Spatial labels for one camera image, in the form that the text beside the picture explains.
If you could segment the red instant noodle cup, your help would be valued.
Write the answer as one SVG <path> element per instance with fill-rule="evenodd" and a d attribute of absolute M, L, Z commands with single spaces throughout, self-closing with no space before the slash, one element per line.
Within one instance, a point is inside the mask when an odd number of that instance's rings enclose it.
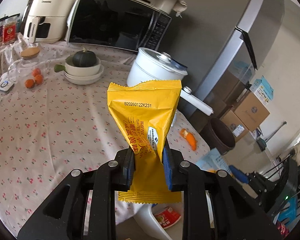
<path fill-rule="evenodd" d="M 172 227 L 181 219 L 181 214 L 174 208 L 167 206 L 160 212 L 154 214 L 155 219 L 163 229 Z"/>

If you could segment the yellow snack wrapper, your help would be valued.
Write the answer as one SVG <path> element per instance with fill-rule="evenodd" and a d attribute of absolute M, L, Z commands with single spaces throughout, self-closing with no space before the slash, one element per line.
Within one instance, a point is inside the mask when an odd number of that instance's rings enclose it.
<path fill-rule="evenodd" d="M 127 192 L 118 199 L 128 203 L 181 202 L 165 181 L 163 150 L 179 102 L 181 81 L 152 80 L 133 87 L 110 83 L 107 104 L 125 140 L 134 152 L 135 171 Z"/>

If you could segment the light blue cookie package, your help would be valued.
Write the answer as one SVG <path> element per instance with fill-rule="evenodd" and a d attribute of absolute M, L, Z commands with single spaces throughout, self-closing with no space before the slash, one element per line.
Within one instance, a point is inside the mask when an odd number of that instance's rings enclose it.
<path fill-rule="evenodd" d="M 206 155 L 201 157 L 196 165 L 204 171 L 216 173 L 218 170 L 225 170 L 228 174 L 232 175 L 229 165 L 224 160 L 223 156 L 219 153 L 217 148 L 211 149 Z"/>

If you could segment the white plastic trash bin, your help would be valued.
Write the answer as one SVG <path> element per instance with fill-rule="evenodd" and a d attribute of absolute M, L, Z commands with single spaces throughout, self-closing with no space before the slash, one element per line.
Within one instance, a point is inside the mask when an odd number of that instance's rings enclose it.
<path fill-rule="evenodd" d="M 155 214 L 166 207 L 171 207 L 181 214 L 181 219 L 168 229 L 164 229 L 154 217 Z M 158 204 L 156 206 L 145 204 L 139 209 L 134 219 L 138 226 L 150 237 L 156 239 L 182 239 L 183 211 L 183 203 Z"/>

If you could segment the brown round waste bin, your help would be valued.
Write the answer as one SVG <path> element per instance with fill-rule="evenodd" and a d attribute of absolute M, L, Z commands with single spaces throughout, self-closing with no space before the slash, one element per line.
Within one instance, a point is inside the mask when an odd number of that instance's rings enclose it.
<path fill-rule="evenodd" d="M 199 133 L 210 149 L 216 148 L 221 155 L 235 148 L 236 142 L 230 129 L 217 118 L 211 118 Z"/>

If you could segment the cardboard box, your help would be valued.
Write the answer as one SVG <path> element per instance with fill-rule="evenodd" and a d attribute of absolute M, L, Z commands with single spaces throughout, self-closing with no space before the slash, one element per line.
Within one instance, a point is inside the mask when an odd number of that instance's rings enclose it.
<path fill-rule="evenodd" d="M 228 129 L 230 129 L 235 142 L 240 141 L 249 133 L 247 126 L 245 126 L 245 124 L 231 109 L 224 113 L 220 120 L 228 127 Z"/>
<path fill-rule="evenodd" d="M 232 110 L 249 131 L 257 129 L 270 115 L 262 102 L 250 91 L 242 96 Z"/>

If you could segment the orange peel wrapper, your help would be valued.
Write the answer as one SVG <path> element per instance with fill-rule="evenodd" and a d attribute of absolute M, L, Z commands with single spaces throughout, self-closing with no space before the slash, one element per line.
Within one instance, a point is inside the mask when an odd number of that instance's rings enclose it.
<path fill-rule="evenodd" d="M 196 151 L 197 141 L 196 141 L 194 135 L 185 128 L 181 129 L 180 135 L 187 141 L 187 143 L 189 144 L 191 149 L 193 151 Z"/>

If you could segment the upper cardboard box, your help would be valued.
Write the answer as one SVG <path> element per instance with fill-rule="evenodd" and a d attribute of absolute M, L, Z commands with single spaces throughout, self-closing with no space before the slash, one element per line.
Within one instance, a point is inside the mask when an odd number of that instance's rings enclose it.
<path fill-rule="evenodd" d="M 249 131 L 257 129 L 270 115 L 262 102 L 250 91 L 242 96 L 232 110 Z"/>

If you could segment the light blue carton box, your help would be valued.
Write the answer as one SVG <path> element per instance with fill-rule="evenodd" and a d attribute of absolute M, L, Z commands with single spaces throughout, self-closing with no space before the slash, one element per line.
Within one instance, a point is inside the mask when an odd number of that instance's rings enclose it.
<path fill-rule="evenodd" d="M 274 97 L 274 89 L 269 82 L 262 76 L 256 79 L 250 87 L 250 91 L 266 106 Z"/>

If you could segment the cherry print tablecloth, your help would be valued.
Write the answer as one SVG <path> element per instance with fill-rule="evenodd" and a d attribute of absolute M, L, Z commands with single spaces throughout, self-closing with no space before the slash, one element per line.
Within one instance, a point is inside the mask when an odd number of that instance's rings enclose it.
<path fill-rule="evenodd" d="M 0 219 L 14 236 L 69 172 L 95 170 L 128 147 L 108 111 L 107 89 L 111 82 L 126 84 L 135 54 L 91 46 L 104 74 L 78 86 L 54 67 L 80 46 L 42 43 L 39 49 L 44 82 L 27 89 L 27 69 L 9 93 L 0 92 Z"/>

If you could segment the stacked white bowls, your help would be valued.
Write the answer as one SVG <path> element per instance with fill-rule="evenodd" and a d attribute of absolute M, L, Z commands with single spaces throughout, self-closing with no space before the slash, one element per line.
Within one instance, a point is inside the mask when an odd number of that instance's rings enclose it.
<path fill-rule="evenodd" d="M 73 64 L 73 55 L 65 60 L 65 64 L 56 64 L 54 71 L 63 72 L 64 77 L 75 85 L 90 85 L 101 79 L 104 74 L 104 66 L 97 57 L 97 65 L 91 67 L 76 67 Z"/>

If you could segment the grey refrigerator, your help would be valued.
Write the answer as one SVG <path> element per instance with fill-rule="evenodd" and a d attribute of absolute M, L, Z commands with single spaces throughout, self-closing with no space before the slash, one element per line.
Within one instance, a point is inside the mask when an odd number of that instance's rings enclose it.
<path fill-rule="evenodd" d="M 187 67 L 183 85 L 224 113 L 261 67 L 285 13 L 285 0 L 185 0 L 160 52 Z"/>

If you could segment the white electric cooking pot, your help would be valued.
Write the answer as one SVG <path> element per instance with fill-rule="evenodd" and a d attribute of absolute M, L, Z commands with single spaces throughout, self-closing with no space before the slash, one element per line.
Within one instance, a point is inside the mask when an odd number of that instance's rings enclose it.
<path fill-rule="evenodd" d="M 178 63 L 166 53 L 149 48 L 139 48 L 127 77 L 127 86 L 133 87 L 150 80 L 182 80 L 188 75 L 187 67 Z M 207 116 L 213 109 L 192 94 L 190 87 L 184 86 L 180 97 Z"/>

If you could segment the dark green squash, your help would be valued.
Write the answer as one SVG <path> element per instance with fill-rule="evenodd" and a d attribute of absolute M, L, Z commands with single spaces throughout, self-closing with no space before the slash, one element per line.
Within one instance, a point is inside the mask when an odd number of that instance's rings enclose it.
<path fill-rule="evenodd" d="M 83 49 L 73 55 L 72 62 L 75 67 L 92 67 L 97 64 L 97 57 L 93 51 Z"/>

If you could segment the black microwave oven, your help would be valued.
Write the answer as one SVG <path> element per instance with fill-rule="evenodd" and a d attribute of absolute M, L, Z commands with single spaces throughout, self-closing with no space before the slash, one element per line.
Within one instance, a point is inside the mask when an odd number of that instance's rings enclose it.
<path fill-rule="evenodd" d="M 66 40 L 157 50 L 170 22 L 168 14 L 142 0 L 77 0 Z"/>

